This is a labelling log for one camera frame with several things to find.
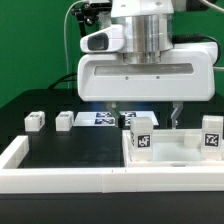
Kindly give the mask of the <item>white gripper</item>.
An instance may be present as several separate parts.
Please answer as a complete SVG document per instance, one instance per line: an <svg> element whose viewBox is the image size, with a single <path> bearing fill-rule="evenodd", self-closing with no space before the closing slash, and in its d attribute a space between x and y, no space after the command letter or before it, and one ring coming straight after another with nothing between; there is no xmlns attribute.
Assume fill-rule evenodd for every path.
<svg viewBox="0 0 224 224"><path fill-rule="evenodd" d="M207 101L215 93L213 64L217 60L214 42L177 44L161 55L156 64L126 64L119 53L87 54L78 65L78 94L85 101L104 101L125 126L125 116L116 102L176 101L172 128L183 110L180 101Z"/></svg>

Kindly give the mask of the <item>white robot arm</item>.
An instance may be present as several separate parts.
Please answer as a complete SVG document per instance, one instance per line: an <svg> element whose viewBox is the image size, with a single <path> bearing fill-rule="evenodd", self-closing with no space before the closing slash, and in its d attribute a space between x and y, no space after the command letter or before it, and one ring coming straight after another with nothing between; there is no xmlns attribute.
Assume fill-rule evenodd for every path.
<svg viewBox="0 0 224 224"><path fill-rule="evenodd" d="M172 35L172 15L177 8L186 9L187 3L113 0L111 24L80 40L80 98L105 102L116 126L124 121L119 102L169 101L175 120L185 101L210 100L218 45L202 35Z"/></svg>

